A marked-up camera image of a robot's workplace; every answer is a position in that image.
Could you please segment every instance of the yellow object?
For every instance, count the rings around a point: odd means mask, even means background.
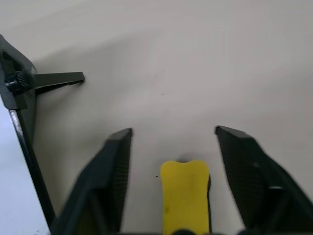
[[[203,161],[165,162],[161,167],[163,187],[163,234],[190,230],[209,233],[209,169]]]

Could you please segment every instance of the beige surface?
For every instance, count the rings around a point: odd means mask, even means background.
[[[313,1],[19,1],[32,14],[1,7],[15,14],[1,34],[38,72],[87,79],[38,100],[34,147],[57,211],[108,134],[125,127],[135,131],[125,231],[161,231],[156,176],[178,158],[209,164],[213,231],[242,227],[217,124],[256,137],[313,198]]]

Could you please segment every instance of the black plastic part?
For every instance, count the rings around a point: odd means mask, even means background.
[[[21,111],[11,110],[10,116],[11,116],[15,131],[17,133],[17,136],[18,136],[18,139],[19,139],[22,151],[23,151],[30,176],[33,180],[33,184],[37,192],[38,199],[42,206],[45,219],[47,221],[48,226],[50,227],[52,222],[55,220],[55,213],[51,204],[48,191],[45,187],[45,182],[41,175],[41,171],[40,171],[38,162],[36,160],[31,141],[28,135],[25,134],[26,127],[23,121]]]
[[[27,134],[32,140],[35,122],[35,92],[31,90],[24,94],[14,95],[5,82],[8,76],[14,75],[17,71],[36,73],[34,65],[0,35],[0,96],[8,110],[23,109],[22,116]]]
[[[313,204],[255,139],[223,126],[215,133],[245,226],[261,232],[312,232]]]
[[[77,179],[52,235],[117,233],[128,184],[132,129],[112,134]]]
[[[36,95],[85,81],[82,72],[36,74],[34,77],[36,87],[38,87],[36,89]]]

